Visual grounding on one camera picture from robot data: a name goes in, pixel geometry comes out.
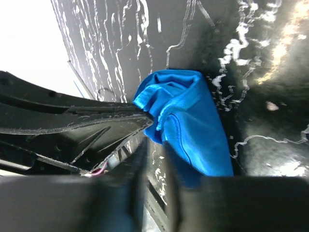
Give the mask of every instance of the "glossy black surface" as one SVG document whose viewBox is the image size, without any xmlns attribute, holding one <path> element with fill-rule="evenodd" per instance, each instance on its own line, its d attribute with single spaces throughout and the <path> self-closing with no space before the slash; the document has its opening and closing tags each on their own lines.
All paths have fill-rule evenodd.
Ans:
<svg viewBox="0 0 309 232">
<path fill-rule="evenodd" d="M 132 101 L 156 70 L 201 71 L 236 174 L 308 177 L 309 0 L 52 3 L 70 59 L 98 100 Z M 164 196 L 160 149 L 149 177 Z"/>
</svg>

